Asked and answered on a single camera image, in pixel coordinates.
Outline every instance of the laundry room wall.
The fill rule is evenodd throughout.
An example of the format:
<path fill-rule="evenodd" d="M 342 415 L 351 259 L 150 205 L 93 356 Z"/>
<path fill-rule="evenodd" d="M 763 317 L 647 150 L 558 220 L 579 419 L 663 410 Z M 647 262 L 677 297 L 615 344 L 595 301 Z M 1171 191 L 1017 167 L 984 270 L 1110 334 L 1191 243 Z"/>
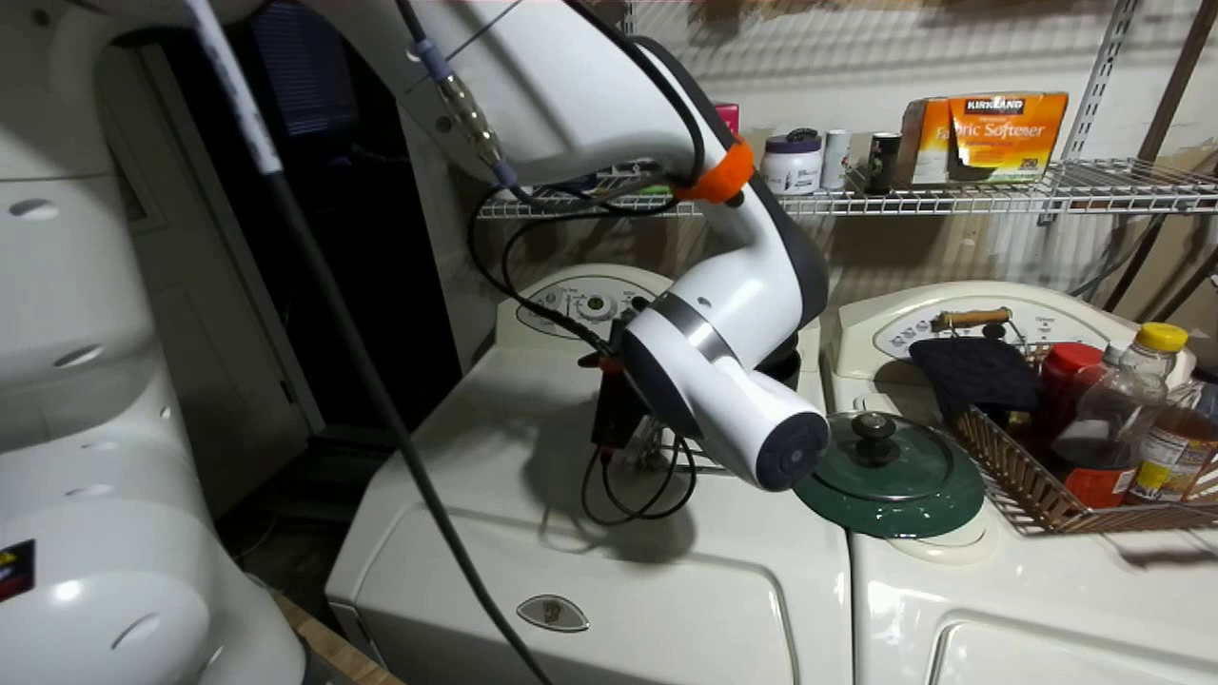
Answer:
<path fill-rule="evenodd" d="M 1196 31 L 1202 0 L 634 0 L 629 31 L 659 39 L 716 101 L 735 101 L 743 138 L 815 126 L 853 134 L 899 134 L 904 107 L 929 93 L 965 91 L 1069 91 L 1058 134 L 1082 140 L 1084 158 L 1134 158 L 1159 111 L 1179 45 Z M 1105 50 L 1115 12 L 1134 12 L 1120 50 Z M 1215 39 L 1151 143 L 1151 169 L 1215 182 L 1218 79 Z M 1115 252 L 1129 252 L 1129 225 L 1107 211 L 908 211 L 908 215 L 818 215 L 800 211 L 834 265 L 834 301 L 857 301 L 921 281 L 1008 278 L 1105 301 Z M 488 252 L 518 225 L 490 225 Z M 622 259 L 677 272 L 699 259 L 699 220 L 587 220 L 540 228 L 520 238 L 510 265 L 518 281 L 583 259 Z M 1167 215 L 1134 286 L 1115 301 L 1126 317 L 1157 310 L 1191 265 L 1215 247 L 1200 215 Z M 1215 310 L 1210 286 L 1171 317 Z"/>

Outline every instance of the dryer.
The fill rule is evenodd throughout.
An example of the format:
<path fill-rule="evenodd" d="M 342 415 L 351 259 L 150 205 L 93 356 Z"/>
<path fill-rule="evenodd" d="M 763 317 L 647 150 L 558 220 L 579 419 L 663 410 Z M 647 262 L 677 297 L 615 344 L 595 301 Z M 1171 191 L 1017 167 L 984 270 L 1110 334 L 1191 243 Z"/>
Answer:
<path fill-rule="evenodd" d="M 591 262 L 537 281 L 527 297 L 610 332 L 619 306 L 663 289 L 659 272 Z M 862 341 L 908 310 L 908 297 L 870 301 L 800 332 L 800 390 L 818 405 L 848 405 L 848 390 L 877 403 L 874 374 L 895 356 L 862 355 Z M 853 375 L 839 375 L 839 348 L 861 355 L 848 356 Z M 414 434 L 470 561 L 550 682 L 1218 677 L 1210 528 L 1028 535 L 984 502 L 956 531 L 877 539 L 707 459 L 697 459 L 693 494 L 671 518 L 591 521 L 583 494 L 600 381 L 587 355 L 587 341 L 504 301 L 493 344 Z M 643 498 L 664 466 L 633 459 L 615 480 Z M 409 685 L 531 682 L 465 584 L 400 456 L 367 480 L 328 601 L 342 630 Z"/>

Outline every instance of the box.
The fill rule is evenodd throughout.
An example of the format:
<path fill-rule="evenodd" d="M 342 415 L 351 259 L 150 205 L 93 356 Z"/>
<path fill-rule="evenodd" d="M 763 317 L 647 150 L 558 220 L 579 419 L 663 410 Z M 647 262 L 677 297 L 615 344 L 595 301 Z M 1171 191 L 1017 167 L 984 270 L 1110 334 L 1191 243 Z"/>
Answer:
<path fill-rule="evenodd" d="M 1066 107 L 1066 91 L 983 91 L 917 101 L 908 185 L 1040 178 L 1054 158 Z"/>

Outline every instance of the green pot lid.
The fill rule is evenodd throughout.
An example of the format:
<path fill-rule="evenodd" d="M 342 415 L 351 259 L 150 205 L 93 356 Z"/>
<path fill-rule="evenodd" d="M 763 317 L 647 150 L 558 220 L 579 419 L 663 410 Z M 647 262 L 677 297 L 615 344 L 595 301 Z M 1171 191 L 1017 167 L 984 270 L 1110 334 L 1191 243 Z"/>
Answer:
<path fill-rule="evenodd" d="M 984 502 L 979 465 L 938 428 L 862 410 L 828 421 L 828 443 L 795 494 L 839 528 L 938 535 Z"/>

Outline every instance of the black wire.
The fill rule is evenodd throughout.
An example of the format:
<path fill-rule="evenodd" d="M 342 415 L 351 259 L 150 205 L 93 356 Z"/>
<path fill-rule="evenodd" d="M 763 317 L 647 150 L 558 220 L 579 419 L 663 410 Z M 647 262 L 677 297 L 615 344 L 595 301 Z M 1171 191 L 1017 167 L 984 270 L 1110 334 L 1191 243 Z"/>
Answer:
<path fill-rule="evenodd" d="M 1196 297 L 1196 289 L 1218 270 L 1218 247 L 1205 256 L 1205 262 L 1200 262 L 1183 286 L 1151 310 L 1151 320 L 1171 320 L 1174 306 Z"/>
<path fill-rule="evenodd" d="M 490 281 L 502 297 L 510 297 L 510 301 L 518 301 L 520 306 L 527 306 L 531 317 L 544 317 L 544 320 L 568 327 L 569 334 L 579 334 L 583 341 L 591 341 L 596 355 L 610 348 L 610 341 L 605 341 L 596 332 L 583 327 L 579 320 L 569 320 L 569 317 L 562 317 L 562 310 L 555 310 L 555 306 L 548 306 L 548 305 L 540 305 L 540 301 L 520 297 L 520 294 L 510 286 L 510 278 L 493 278 L 493 272 L 490 272 L 490 265 L 484 262 L 484 256 L 478 256 L 478 247 L 475 247 L 478 211 L 484 211 L 484 205 L 488 205 L 490 199 L 493 199 L 493 191 L 475 202 L 475 209 L 469 211 L 469 225 L 465 225 L 465 247 L 469 247 L 469 259 L 470 259 L 470 265 L 478 270 L 478 278 Z M 555 225 L 555 220 L 569 220 L 569 215 L 531 220 L 531 225 L 525 225 L 520 230 L 540 228 L 540 225 Z"/>
<path fill-rule="evenodd" d="M 469 546 L 460 545 L 457 525 L 452 525 L 441 494 L 433 492 L 433 484 L 428 484 L 428 474 L 427 474 L 427 466 L 423 466 L 419 450 L 409 443 L 409 428 L 405 428 L 405 421 L 400 419 L 400 410 L 394 410 L 394 403 L 390 403 L 390 394 L 389 394 L 389 386 L 383 386 L 383 381 L 380 381 L 380 374 L 378 374 L 378 366 L 371 366 L 371 356 L 367 356 L 367 344 L 365 344 L 360 334 L 357 334 L 357 323 L 355 323 L 355 317 L 351 317 L 351 306 L 345 306 L 345 301 L 342 301 L 342 289 L 337 289 L 337 281 L 336 281 L 336 272 L 331 272 L 319 243 L 315 243 L 313 230 L 309 230 L 309 220 L 303 220 L 303 211 L 300 211 L 300 205 L 295 205 L 293 185 L 284 182 L 280 169 L 276 169 L 276 174 L 265 174 L 265 182 L 268 182 L 268 193 L 275 193 L 280 215 L 289 220 L 289 234 L 293 234 L 293 243 L 295 243 L 309 272 L 315 278 L 319 301 L 324 301 L 328 310 L 336 317 L 336 332 L 337 332 L 337 337 L 342 337 L 342 348 L 345 348 L 351 362 L 355 362 L 355 375 L 357 375 L 360 386 L 367 390 L 371 410 L 380 415 L 380 421 L 394 434 L 400 452 L 404 452 L 404 465 L 405 465 L 405 473 L 409 473 L 409 480 L 414 480 L 414 485 L 419 485 L 419 494 L 423 494 L 423 502 L 427 502 L 427 511 L 428 511 L 428 518 L 433 518 L 433 525 L 437 525 L 437 531 L 444 535 L 444 545 L 450 545 L 450 550 L 452 550 L 452 560 L 457 560 L 469 589 L 475 593 L 475 601 L 478 601 L 484 612 L 490 616 L 490 624 L 502 630 L 502 639 L 504 639 L 504 643 L 520 654 L 520 660 L 537 674 L 537 682 L 548 682 L 548 674 L 540 670 L 540 660 L 531 658 L 531 651 L 520 643 L 520 634 L 518 634 L 518 630 L 504 624 L 504 616 L 497 612 L 488 583 L 484 583 L 478 570 L 475 570 L 475 561 L 469 560 Z"/>
<path fill-rule="evenodd" d="M 1122 265 L 1120 281 L 1110 286 L 1110 294 L 1107 294 L 1107 301 L 1105 301 L 1107 310 L 1110 310 L 1110 306 L 1126 297 L 1126 289 L 1134 286 L 1134 278 L 1139 278 L 1150 247 L 1157 243 L 1159 228 L 1165 228 L 1165 215 L 1151 215 L 1151 225 L 1145 225 L 1145 230 L 1143 230 L 1143 238 L 1139 238 L 1139 252 L 1129 256 L 1129 262 Z"/>
<path fill-rule="evenodd" d="M 1094 289 L 1098 289 L 1115 270 L 1122 270 L 1122 265 L 1134 259 L 1134 252 L 1126 252 L 1126 256 L 1110 256 L 1110 252 L 1107 252 L 1107 259 L 1098 262 L 1098 272 L 1093 272 L 1089 281 L 1072 286 L 1069 294 L 1093 301 Z"/>
<path fill-rule="evenodd" d="M 677 514 L 677 511 L 693 498 L 693 492 L 697 492 L 697 473 L 699 473 L 699 466 L 693 465 L 693 450 L 688 450 L 686 436 L 677 436 L 671 450 L 686 456 L 686 466 L 677 466 L 677 456 L 671 456 L 671 466 L 664 466 L 663 484 L 650 492 L 650 498 L 647 498 L 643 504 L 619 502 L 619 494 L 615 494 L 615 485 L 612 485 L 612 474 L 610 474 L 612 450 L 595 450 L 595 456 L 591 456 L 587 466 L 583 466 L 583 492 L 579 492 L 583 518 L 612 528 L 612 525 L 629 525 L 629 521 L 663 521 L 663 518 Z M 596 473 L 596 466 L 600 466 L 600 492 L 605 492 L 605 498 L 615 504 L 619 518 L 600 518 L 600 514 L 591 504 L 591 484 L 595 484 L 595 473 Z M 671 492 L 671 484 L 673 484 L 677 473 L 686 473 L 686 492 L 682 492 L 664 511 L 653 511 L 659 498 Z"/>
<path fill-rule="evenodd" d="M 419 21 L 419 16 L 414 16 L 414 3 L 409 3 L 409 0 L 394 0 L 394 12 L 404 16 L 409 39 L 423 43 L 427 31 L 423 31 L 423 21 Z"/>

